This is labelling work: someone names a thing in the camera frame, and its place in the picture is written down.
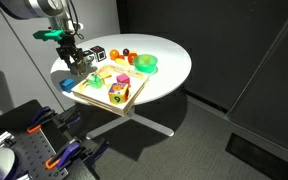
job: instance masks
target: gray carpet floor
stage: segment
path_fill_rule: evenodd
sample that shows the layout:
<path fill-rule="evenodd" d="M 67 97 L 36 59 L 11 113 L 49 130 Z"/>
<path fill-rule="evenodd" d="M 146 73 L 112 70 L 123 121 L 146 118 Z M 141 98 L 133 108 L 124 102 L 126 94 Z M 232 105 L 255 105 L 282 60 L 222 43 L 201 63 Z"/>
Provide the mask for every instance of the gray carpet floor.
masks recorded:
<path fill-rule="evenodd" d="M 89 141 L 94 145 L 105 138 L 111 144 L 96 162 L 97 174 L 103 180 L 269 179 L 225 151 L 231 133 L 288 162 L 286 149 L 199 104 L 176 91 L 137 106 L 138 114 L 172 128 L 174 136 L 128 121 Z M 117 117 L 98 108 L 77 106 L 84 112 L 83 123 L 76 128 L 80 137 Z"/>

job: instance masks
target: table pedestal base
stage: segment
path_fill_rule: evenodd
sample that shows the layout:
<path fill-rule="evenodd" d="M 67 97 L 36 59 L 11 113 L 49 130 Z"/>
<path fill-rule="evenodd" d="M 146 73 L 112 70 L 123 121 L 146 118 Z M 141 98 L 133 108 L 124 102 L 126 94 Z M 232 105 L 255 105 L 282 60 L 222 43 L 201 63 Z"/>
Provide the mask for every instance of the table pedestal base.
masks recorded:
<path fill-rule="evenodd" d="M 143 124 L 149 128 L 152 128 L 162 134 L 165 134 L 167 136 L 173 136 L 174 135 L 174 131 L 168 127 L 165 127 L 161 124 L 158 124 L 150 119 L 147 119 L 143 116 L 140 116 L 138 114 L 135 114 L 135 106 L 133 106 L 130 111 L 127 113 L 126 116 L 124 117 L 119 117 L 97 129 L 94 129 L 93 131 L 90 131 L 87 133 L 86 138 L 87 139 L 93 139 L 107 131 L 109 131 L 110 129 L 113 129 L 115 127 L 117 127 L 118 125 L 121 125 L 122 123 L 125 123 L 129 120 L 134 120 L 140 124 Z"/>

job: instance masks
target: black wall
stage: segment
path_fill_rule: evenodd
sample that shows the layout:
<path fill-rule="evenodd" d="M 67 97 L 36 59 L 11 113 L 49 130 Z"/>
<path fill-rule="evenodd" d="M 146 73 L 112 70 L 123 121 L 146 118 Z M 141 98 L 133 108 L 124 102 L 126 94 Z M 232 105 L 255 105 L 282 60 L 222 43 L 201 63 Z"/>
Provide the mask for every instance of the black wall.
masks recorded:
<path fill-rule="evenodd" d="M 231 120 L 288 148 L 288 28 Z"/>
<path fill-rule="evenodd" d="M 117 0 L 122 33 L 152 34 L 192 58 L 186 89 L 232 108 L 288 18 L 288 0 Z"/>
<path fill-rule="evenodd" d="M 165 37 L 189 52 L 188 91 L 288 148 L 288 0 L 117 2 L 122 33 Z"/>

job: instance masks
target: small box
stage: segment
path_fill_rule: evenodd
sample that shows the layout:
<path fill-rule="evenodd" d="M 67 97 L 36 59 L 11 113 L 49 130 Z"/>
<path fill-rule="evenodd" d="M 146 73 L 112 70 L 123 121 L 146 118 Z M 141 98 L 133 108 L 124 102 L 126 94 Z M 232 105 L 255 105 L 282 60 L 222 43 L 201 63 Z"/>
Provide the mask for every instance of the small box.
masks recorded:
<path fill-rule="evenodd" d="M 106 59 L 105 49 L 101 46 L 92 47 L 90 50 L 94 52 L 96 56 L 96 62 L 100 62 Z"/>
<path fill-rule="evenodd" d="M 103 86 L 103 80 L 97 75 L 88 76 L 87 82 L 91 87 L 93 87 L 95 89 L 99 89 Z"/>
<path fill-rule="evenodd" d="M 116 81 L 118 83 L 126 83 L 128 84 L 129 86 L 131 86 L 131 81 L 130 81 L 130 77 L 128 75 L 126 75 L 125 73 L 123 74 L 120 74 L 118 76 L 116 76 Z"/>
<path fill-rule="evenodd" d="M 66 78 L 63 81 L 60 82 L 60 86 L 63 89 L 63 91 L 70 93 L 72 91 L 72 88 L 75 86 L 75 81 L 71 78 Z"/>
<path fill-rule="evenodd" d="M 92 66 L 92 61 L 96 59 L 95 53 L 90 50 L 83 51 L 83 57 L 86 66 Z"/>
<path fill-rule="evenodd" d="M 113 104 L 125 103 L 129 96 L 129 85 L 125 83 L 113 83 L 108 91 L 108 96 Z"/>

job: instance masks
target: round white table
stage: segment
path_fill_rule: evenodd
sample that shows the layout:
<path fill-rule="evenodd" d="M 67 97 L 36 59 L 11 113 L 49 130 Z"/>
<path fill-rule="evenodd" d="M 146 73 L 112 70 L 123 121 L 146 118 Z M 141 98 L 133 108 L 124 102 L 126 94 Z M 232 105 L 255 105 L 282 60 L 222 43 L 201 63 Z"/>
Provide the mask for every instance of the round white table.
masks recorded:
<path fill-rule="evenodd" d="M 122 53 L 123 49 L 128 48 L 130 51 L 136 51 L 138 55 L 151 54 L 157 57 L 158 71 L 157 73 L 150 75 L 148 83 L 136 98 L 134 105 L 150 102 L 171 93 L 185 81 L 192 67 L 189 54 L 180 45 L 157 36 L 117 34 L 92 39 L 77 45 L 77 47 L 82 48 L 83 50 L 90 49 L 94 46 L 101 46 L 105 49 L 106 59 L 98 63 L 93 61 L 90 72 L 95 71 L 108 63 L 117 65 L 109 56 L 109 52 L 112 49 L 117 49 Z M 74 96 L 73 93 L 63 91 L 59 85 L 59 82 L 66 78 L 72 78 L 76 83 L 79 83 L 85 79 L 90 72 L 86 72 L 82 76 L 72 75 L 65 62 L 58 58 L 52 66 L 51 79 L 54 86 L 62 92 L 63 95 L 76 102 L 90 105 L 87 101 Z M 90 131 L 86 137 L 88 139 L 94 138 L 128 120 L 135 120 L 168 136 L 174 134 L 173 130 L 137 115 L 135 113 L 135 106 L 133 106 L 126 116 L 120 117 Z"/>

